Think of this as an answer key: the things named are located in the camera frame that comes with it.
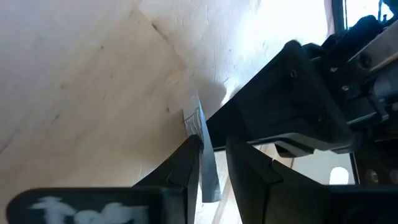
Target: plywood panel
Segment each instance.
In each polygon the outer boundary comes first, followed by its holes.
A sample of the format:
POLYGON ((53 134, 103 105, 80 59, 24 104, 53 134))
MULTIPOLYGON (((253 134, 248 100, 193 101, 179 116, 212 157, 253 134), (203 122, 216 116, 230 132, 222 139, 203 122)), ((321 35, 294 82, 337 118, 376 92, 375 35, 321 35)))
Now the plywood panel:
POLYGON ((0 153, 0 210, 32 187, 130 186, 185 140, 182 114, 168 109, 184 69, 173 47, 139 11, 108 28, 97 26, 64 63, 48 68, 40 88, 38 77, 15 80, 36 85, 25 90, 35 96, 32 106, 13 98, 11 87, 2 90, 3 106, 25 115, 3 129, 10 137, 0 153))
POLYGON ((207 118, 286 42, 321 44, 327 34, 316 0, 142 0, 139 8, 192 69, 207 118))
POLYGON ((140 1, 0 1, 0 151, 59 68, 140 1))

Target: metal mechanism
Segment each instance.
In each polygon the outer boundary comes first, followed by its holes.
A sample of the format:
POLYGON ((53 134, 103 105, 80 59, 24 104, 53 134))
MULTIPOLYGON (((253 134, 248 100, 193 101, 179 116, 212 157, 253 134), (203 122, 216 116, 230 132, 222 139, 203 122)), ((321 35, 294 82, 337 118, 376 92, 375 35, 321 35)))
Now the metal mechanism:
POLYGON ((243 223, 397 223, 395 187, 325 186, 236 137, 228 171, 243 223))
POLYGON ((386 152, 398 144, 397 40, 398 21, 386 27, 366 16, 322 46, 287 43, 207 121, 215 150, 237 135, 249 144, 274 142, 282 157, 353 152, 359 179, 373 169, 379 184, 392 184, 398 162, 390 160, 398 157, 386 152), (375 158, 388 166, 370 166, 375 158))

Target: bolt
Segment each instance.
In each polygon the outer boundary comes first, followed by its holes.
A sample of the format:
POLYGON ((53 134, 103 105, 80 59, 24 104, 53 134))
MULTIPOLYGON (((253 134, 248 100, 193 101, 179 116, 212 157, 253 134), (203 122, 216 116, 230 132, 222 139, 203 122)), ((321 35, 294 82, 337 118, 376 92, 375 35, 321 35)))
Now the bolt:
POLYGON ((368 181, 370 181, 373 184, 378 184, 379 183, 379 176, 374 170, 368 170, 366 171, 366 178, 368 181))
POLYGON ((292 78, 297 78, 297 72, 296 72, 296 70, 292 70, 292 71, 290 72, 290 77, 292 77, 292 78))
POLYGON ((341 87, 341 89, 342 89, 343 91, 348 91, 348 90, 349 90, 349 86, 343 86, 343 87, 341 87))
POLYGON ((398 170, 390 171, 390 180, 393 184, 398 185, 398 170))
POLYGON ((359 56, 359 64, 363 67, 363 68, 371 68, 372 66, 372 60, 369 56, 365 55, 365 54, 361 54, 359 56))

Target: machine part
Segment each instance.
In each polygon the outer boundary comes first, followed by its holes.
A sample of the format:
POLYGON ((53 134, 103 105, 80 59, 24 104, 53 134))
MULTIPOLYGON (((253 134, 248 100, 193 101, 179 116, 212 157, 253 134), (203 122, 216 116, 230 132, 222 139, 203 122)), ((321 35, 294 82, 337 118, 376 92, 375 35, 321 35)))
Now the machine part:
POLYGON ((375 72, 398 58, 398 21, 359 51, 350 62, 366 62, 365 69, 375 72))
MULTIPOLYGON (((359 150, 353 136, 389 120, 398 101, 397 28, 366 16, 322 46, 287 43, 207 121, 215 150, 225 149, 228 135, 274 142, 282 157, 359 150)), ((370 142, 391 138, 370 133, 370 142)))
MULTIPOLYGON (((319 150, 345 149, 353 140, 344 116, 296 41, 288 42, 207 126, 215 150, 225 149, 230 134, 251 144, 289 139, 319 150)), ((296 155, 308 154, 297 150, 301 152, 296 155)))
POLYGON ((396 187, 322 185, 232 136, 226 155, 243 224, 398 222, 396 187))
POLYGON ((10 224, 193 224, 203 145, 190 136, 132 188, 34 189, 7 206, 10 224))

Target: wood grain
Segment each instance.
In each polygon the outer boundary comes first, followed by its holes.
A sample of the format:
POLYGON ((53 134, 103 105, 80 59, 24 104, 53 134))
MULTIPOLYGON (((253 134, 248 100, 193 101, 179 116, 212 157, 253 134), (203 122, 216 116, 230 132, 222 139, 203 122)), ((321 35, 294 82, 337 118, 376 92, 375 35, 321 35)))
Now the wood grain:
MULTIPOLYGON (((46 85, 25 90, 37 97, 34 105, 20 103, 27 111, 2 129, 9 133, 0 154, 2 211, 34 187, 133 185, 186 138, 182 114, 168 110, 184 66, 146 17, 125 13, 88 38, 46 85)), ((12 106, 12 89, 4 92, 12 106)))

